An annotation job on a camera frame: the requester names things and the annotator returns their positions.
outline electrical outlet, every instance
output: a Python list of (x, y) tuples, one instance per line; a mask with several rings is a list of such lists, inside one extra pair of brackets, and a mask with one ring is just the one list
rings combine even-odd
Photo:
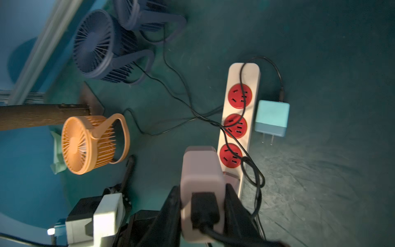
[[(248, 152), (248, 146), (250, 144), (250, 137), (252, 132), (252, 123), (254, 119), (254, 111), (256, 104), (256, 93), (258, 92), (259, 80), (261, 73), (258, 65), (254, 63), (248, 63), (243, 68), (242, 80), (243, 90), (245, 92), (245, 98), (240, 86), (240, 69), (243, 63), (234, 63), (229, 67), (228, 82), (226, 84), (226, 94), (224, 102), (224, 110), (222, 112), (223, 125), (229, 125), (233, 121), (237, 121), (240, 115), (243, 113), (244, 102), (246, 101), (246, 109), (243, 115), (243, 119), (238, 122), (235, 126), (229, 127), (228, 130), (234, 135), (235, 138)], [(240, 156), (246, 154), (241, 150), (233, 138), (227, 136), (229, 147), (235, 153)], [(225, 143), (225, 137), (223, 132), (220, 130), (220, 137), (218, 140), (217, 154), (221, 161), (221, 168), (225, 176), (231, 180), (235, 178), (239, 179), (239, 183), (232, 183), (236, 194), (240, 198), (243, 186), (243, 171), (241, 170), (241, 161), (234, 158), (232, 153), (228, 150)]]

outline plug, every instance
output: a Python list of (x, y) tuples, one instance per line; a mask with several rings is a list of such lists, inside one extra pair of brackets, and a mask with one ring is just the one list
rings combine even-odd
[(288, 103), (260, 100), (255, 118), (255, 131), (284, 137), (289, 113), (290, 105)]
[(188, 147), (182, 162), (180, 181), (181, 230), (189, 243), (213, 240), (200, 232), (210, 225), (219, 233), (225, 223), (225, 179), (213, 147)]
[(284, 86), (281, 86), (280, 95), (278, 96), (278, 101), (284, 102), (284, 97), (285, 97)]
[(217, 198), (213, 192), (192, 194), (191, 221), (193, 229), (202, 229), (204, 226), (212, 229), (220, 221)]

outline orange fan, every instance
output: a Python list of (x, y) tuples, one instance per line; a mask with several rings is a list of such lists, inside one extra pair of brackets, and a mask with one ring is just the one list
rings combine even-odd
[[(113, 161), (115, 153), (114, 128), (112, 123), (119, 119), (125, 138), (121, 157)], [(125, 117), (116, 113), (109, 118), (103, 116), (78, 116), (66, 120), (62, 130), (62, 152), (69, 170), (84, 174), (108, 163), (116, 164), (125, 159), (130, 146), (130, 136)]]

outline desk fan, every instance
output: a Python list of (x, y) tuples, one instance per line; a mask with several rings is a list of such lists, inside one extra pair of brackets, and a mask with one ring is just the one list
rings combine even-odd
[(134, 33), (122, 28), (106, 11), (95, 10), (81, 21), (74, 39), (73, 59), (85, 77), (113, 83), (140, 83), (146, 76), (144, 73), (133, 82), (127, 82), (126, 78), (133, 70), (130, 63), (143, 57), (148, 58), (145, 71), (149, 72), (154, 53), (139, 51)]
[[(143, 38), (154, 45), (171, 41), (185, 27), (186, 19), (181, 15), (166, 13), (166, 5), (161, 0), (113, 0), (119, 23), (127, 30), (140, 30)], [(177, 29), (164, 41), (150, 41), (144, 31), (157, 32), (165, 23), (177, 23)]]
[[(122, 125), (125, 145), (121, 157), (113, 161), (116, 144), (112, 123), (117, 119)], [(129, 130), (122, 114), (116, 113), (107, 119), (103, 116), (70, 117), (64, 123), (62, 153), (72, 173), (81, 175), (108, 163), (121, 162), (129, 147)]]

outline white adapter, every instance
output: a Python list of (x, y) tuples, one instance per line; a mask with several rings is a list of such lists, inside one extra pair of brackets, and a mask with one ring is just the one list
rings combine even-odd
[(193, 229), (191, 221), (191, 198), (196, 192), (213, 192), (220, 212), (220, 220), (214, 225), (216, 232), (224, 231), (225, 179), (215, 148), (209, 146), (188, 147), (182, 162), (181, 182), (181, 230), (190, 243), (214, 242), (199, 229)]

